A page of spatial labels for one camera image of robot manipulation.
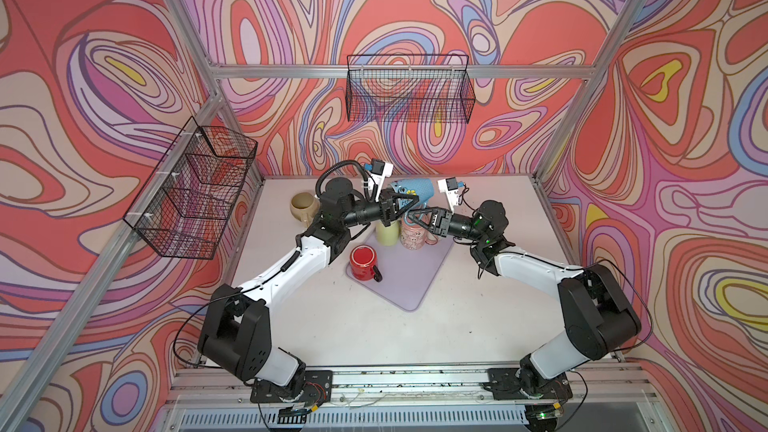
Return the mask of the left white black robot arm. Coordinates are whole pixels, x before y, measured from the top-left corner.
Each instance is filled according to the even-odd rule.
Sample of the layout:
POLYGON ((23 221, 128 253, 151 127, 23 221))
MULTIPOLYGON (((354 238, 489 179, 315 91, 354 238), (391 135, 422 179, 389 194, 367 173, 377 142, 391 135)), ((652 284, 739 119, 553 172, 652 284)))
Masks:
POLYGON ((317 211, 285 256, 253 279, 219 286, 204 313, 198 352, 214 366, 247 383, 266 381, 297 390, 305 364, 272 342, 271 313, 314 274, 339 258, 355 226, 390 225, 416 209, 420 198, 385 185, 391 165, 341 161, 317 179, 317 211))

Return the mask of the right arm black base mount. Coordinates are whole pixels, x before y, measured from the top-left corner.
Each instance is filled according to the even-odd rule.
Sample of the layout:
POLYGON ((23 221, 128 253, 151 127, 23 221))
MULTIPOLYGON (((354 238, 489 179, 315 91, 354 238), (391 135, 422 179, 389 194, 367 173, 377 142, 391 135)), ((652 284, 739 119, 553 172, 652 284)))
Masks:
POLYGON ((573 397, 564 373, 553 379, 539 377, 533 369, 489 368, 481 387, 495 400, 555 400, 567 402, 573 397))

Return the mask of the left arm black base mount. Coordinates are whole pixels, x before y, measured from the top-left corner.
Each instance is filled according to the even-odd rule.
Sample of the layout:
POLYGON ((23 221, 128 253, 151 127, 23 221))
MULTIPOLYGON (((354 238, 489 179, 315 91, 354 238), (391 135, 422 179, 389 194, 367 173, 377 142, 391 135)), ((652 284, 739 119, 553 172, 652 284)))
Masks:
POLYGON ((250 402, 254 404, 322 405, 332 397, 334 374, 330 369, 304 371, 286 386, 258 379, 252 386, 250 402))

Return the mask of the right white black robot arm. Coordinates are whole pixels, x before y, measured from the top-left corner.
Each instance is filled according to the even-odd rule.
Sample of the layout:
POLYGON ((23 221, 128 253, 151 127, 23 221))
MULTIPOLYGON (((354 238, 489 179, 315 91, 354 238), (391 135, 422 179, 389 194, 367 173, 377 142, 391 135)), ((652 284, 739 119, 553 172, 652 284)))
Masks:
POLYGON ((505 237, 509 220, 498 201, 484 201, 470 216, 429 207, 406 217, 435 236, 468 242, 480 272, 519 281, 558 302, 564 330, 524 356, 515 373, 514 390, 528 398, 542 397, 565 372, 620 349, 642 331, 609 268, 562 264, 518 247, 505 237))

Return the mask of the red mug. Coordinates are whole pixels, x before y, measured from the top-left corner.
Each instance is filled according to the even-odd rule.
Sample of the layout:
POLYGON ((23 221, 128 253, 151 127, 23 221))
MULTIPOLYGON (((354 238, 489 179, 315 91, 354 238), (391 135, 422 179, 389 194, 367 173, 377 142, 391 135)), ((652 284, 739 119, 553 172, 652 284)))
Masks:
POLYGON ((383 276, 378 267, 376 251, 369 245, 355 247, 349 257, 352 276, 358 281, 381 282, 383 276))

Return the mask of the light blue mug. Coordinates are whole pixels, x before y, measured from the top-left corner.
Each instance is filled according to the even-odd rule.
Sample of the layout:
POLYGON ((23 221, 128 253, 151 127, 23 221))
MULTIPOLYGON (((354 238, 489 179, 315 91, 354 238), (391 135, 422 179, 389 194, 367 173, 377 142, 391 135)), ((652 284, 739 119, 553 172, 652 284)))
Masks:
POLYGON ((396 193, 417 196, 419 201, 414 205, 415 209, 424 208, 434 196, 433 183, 426 177, 400 179, 392 182, 390 186, 396 193))

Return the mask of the beige speckled mug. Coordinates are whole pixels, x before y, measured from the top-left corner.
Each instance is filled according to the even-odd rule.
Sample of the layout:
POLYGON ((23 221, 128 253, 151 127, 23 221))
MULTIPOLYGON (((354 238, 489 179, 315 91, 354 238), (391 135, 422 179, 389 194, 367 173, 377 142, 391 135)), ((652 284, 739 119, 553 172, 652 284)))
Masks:
POLYGON ((291 198, 290 212, 305 227, 313 222, 319 209, 320 203, 311 192, 300 192, 291 198))

